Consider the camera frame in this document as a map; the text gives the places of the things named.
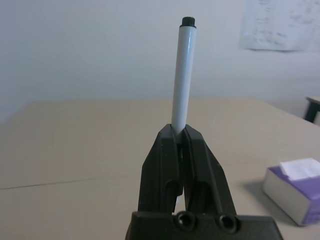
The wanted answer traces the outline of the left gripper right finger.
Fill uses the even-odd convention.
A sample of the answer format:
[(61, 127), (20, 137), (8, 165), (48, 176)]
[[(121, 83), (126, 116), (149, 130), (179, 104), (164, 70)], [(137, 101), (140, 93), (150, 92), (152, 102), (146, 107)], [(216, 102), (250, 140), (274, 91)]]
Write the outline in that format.
[(181, 139), (186, 210), (194, 214), (236, 214), (225, 172), (202, 134), (187, 125)]

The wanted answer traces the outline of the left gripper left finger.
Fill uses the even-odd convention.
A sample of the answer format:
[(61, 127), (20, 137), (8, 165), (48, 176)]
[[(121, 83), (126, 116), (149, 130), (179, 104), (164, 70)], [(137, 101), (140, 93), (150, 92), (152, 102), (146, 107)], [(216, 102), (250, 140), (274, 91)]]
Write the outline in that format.
[(138, 211), (171, 214), (182, 193), (178, 144), (173, 128), (166, 124), (142, 165)]

